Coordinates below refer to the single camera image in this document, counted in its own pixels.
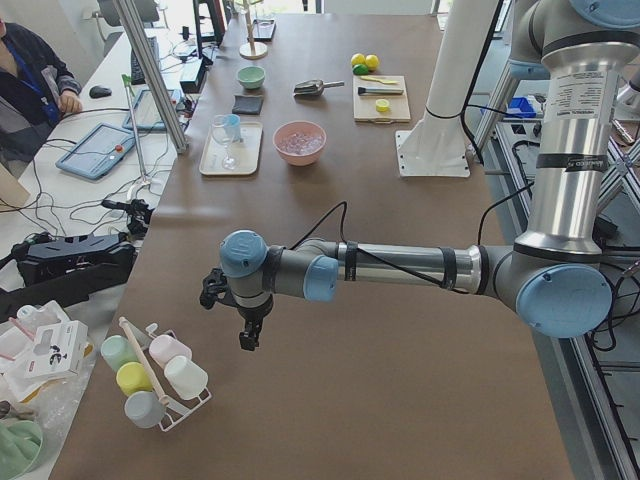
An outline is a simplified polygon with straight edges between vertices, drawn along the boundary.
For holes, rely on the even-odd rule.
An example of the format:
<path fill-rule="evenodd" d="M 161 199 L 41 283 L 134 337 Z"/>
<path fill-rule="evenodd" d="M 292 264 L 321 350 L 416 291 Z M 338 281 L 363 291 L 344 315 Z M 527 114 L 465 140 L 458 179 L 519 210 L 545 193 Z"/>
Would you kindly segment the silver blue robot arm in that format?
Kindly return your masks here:
<path fill-rule="evenodd" d="M 526 230 L 510 246 L 465 250 L 329 242 L 306 234 L 292 247 L 269 246 L 250 230 L 228 235 L 220 264 L 204 279 L 201 305 L 235 308 L 239 341 L 259 344 L 277 294 L 329 301 L 337 282 L 426 282 L 486 295 L 534 330 L 571 338 L 610 314 L 613 288 L 592 237 L 609 167 L 617 82 L 639 52 L 635 1 L 521 1 L 515 11 L 512 69 L 550 78 Z"/>

